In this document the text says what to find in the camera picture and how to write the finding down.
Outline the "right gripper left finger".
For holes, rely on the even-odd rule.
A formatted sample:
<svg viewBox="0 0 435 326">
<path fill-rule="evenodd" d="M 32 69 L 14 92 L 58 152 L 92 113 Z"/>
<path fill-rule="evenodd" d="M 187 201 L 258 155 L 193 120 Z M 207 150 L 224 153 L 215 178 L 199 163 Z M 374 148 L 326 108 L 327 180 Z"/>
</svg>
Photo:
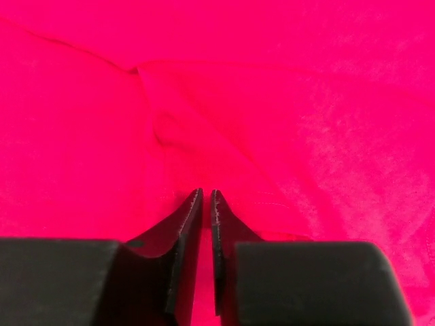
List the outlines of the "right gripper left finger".
<svg viewBox="0 0 435 326">
<path fill-rule="evenodd" d="M 127 242 L 1 239 L 2 325 L 189 325 L 203 191 Z"/>
</svg>

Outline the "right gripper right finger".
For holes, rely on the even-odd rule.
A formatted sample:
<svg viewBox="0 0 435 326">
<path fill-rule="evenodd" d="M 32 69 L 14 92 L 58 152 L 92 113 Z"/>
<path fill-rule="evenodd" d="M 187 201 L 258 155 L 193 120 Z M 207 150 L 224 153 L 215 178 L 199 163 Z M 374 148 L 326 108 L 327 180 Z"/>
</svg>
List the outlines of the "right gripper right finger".
<svg viewBox="0 0 435 326">
<path fill-rule="evenodd" d="M 211 195 L 215 313 L 223 325 L 411 325 L 388 258 L 364 241 L 263 239 Z"/>
</svg>

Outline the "pink t shirt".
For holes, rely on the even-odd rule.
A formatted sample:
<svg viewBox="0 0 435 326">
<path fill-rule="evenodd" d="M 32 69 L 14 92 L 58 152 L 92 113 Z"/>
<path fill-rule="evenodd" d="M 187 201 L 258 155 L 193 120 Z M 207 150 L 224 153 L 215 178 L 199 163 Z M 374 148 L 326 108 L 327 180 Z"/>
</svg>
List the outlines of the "pink t shirt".
<svg viewBox="0 0 435 326">
<path fill-rule="evenodd" d="M 128 240 L 198 187 L 374 242 L 433 325 L 434 2 L 1 2 L 2 236 Z"/>
</svg>

